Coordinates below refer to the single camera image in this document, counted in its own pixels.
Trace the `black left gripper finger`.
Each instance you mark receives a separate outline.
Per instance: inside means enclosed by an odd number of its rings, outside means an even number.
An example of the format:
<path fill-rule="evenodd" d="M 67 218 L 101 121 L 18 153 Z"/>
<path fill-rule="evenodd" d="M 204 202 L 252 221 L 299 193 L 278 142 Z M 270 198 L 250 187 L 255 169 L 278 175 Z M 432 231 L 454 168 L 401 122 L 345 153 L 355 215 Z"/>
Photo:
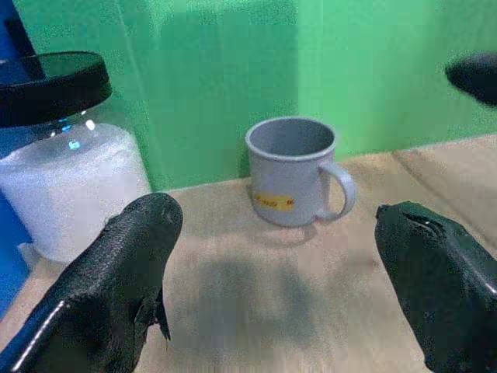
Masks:
<path fill-rule="evenodd" d="M 411 201 L 382 204 L 375 242 L 432 372 L 496 370 L 496 260 L 458 222 Z"/>
<path fill-rule="evenodd" d="M 2 351 L 1 370 L 132 372 L 151 326 L 170 335 L 162 282 L 182 223 L 166 193 L 108 220 L 34 306 Z"/>
<path fill-rule="evenodd" d="M 496 52 L 481 52 L 449 63 L 445 74 L 452 86 L 487 106 L 496 105 Z"/>

